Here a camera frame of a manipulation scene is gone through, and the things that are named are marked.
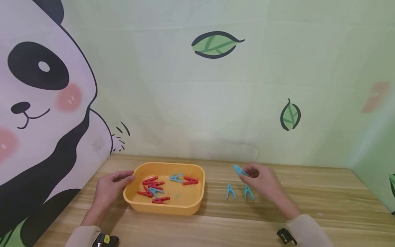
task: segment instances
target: wooden table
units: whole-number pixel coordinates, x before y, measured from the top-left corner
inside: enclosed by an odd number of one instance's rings
[[[192,163],[206,172],[206,190],[193,216],[138,213],[119,196],[102,231],[121,239],[121,247],[282,246],[276,232],[284,219],[255,192],[244,201],[243,184],[230,162],[112,155],[57,218],[36,246],[64,246],[89,209],[97,180],[133,170],[148,161]],[[268,164],[304,213],[311,215],[337,247],[394,247],[395,218],[349,169]],[[237,200],[226,200],[232,184]]]

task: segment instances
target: panda eye patch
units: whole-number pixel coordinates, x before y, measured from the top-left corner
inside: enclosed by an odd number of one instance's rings
[[[63,61],[34,42],[17,44],[8,55],[8,68],[18,80],[38,89],[61,90],[69,83],[69,72]]]

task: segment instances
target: panda nose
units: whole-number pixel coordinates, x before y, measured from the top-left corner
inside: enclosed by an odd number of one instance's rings
[[[29,102],[19,102],[11,107],[11,111],[14,114],[20,114],[27,111],[29,108],[30,108]]]

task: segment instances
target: sleeve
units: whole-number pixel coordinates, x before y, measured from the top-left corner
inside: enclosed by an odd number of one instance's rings
[[[309,215],[287,221],[287,228],[300,247],[334,247],[328,236]]]
[[[100,231],[97,226],[79,226],[74,229],[64,247],[92,247]]]

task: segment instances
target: leaf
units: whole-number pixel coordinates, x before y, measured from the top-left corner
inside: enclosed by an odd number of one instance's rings
[[[237,43],[245,40],[238,40],[233,35],[213,31],[200,35],[192,42],[192,49],[196,54],[205,58],[221,58],[230,54]]]
[[[296,128],[299,124],[301,117],[300,109],[295,104],[291,104],[291,100],[288,99],[288,104],[284,107],[280,116],[280,123],[283,129],[289,131],[290,129]]]
[[[389,184],[391,185],[392,195],[395,197],[395,174],[389,175]]]

